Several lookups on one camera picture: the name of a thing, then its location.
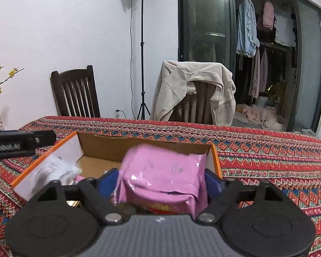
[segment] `dark brown chair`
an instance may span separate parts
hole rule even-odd
[[[212,125],[210,99],[216,86],[194,81],[196,94],[187,94],[174,108],[169,121]]]
[[[62,116],[100,117],[93,66],[62,73],[54,71],[51,84]]]

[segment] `light stand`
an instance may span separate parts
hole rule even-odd
[[[150,111],[148,110],[145,103],[145,90],[144,90],[144,0],[141,0],[141,104],[138,113],[137,120],[139,119],[141,113],[141,120],[145,120],[145,109],[150,115]]]

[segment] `red tablecloth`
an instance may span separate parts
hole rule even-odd
[[[21,130],[44,129],[54,130],[58,141],[77,130],[167,142],[213,143],[224,177],[246,184],[270,180],[311,216],[317,238],[309,256],[321,256],[321,141],[316,138],[251,128],[80,117],[44,117]],[[10,256],[5,226],[24,204],[9,183],[47,149],[38,149],[35,157],[0,161],[0,256]]]

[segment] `power cord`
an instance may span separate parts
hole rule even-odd
[[[131,78],[131,92],[132,92],[132,99],[131,99],[131,109],[133,118],[135,119],[135,115],[133,112],[133,88],[132,88],[132,56],[133,56],[133,46],[132,46],[132,13],[133,13],[133,4],[131,0],[131,22],[130,22],[130,36],[131,36],[131,61],[130,61],[130,78]]]
[[[123,115],[125,116],[125,120],[126,120],[126,115],[125,115],[125,112],[124,112],[124,111],[122,111],[122,110],[120,110],[120,109],[117,109],[116,112],[117,112],[117,113],[118,113],[118,112],[123,112]]]

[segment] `glass panel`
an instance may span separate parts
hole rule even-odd
[[[229,68],[230,31],[229,0],[189,0],[189,61]]]
[[[301,23],[301,75],[293,131],[310,129],[321,84],[321,21],[316,8],[298,0]]]

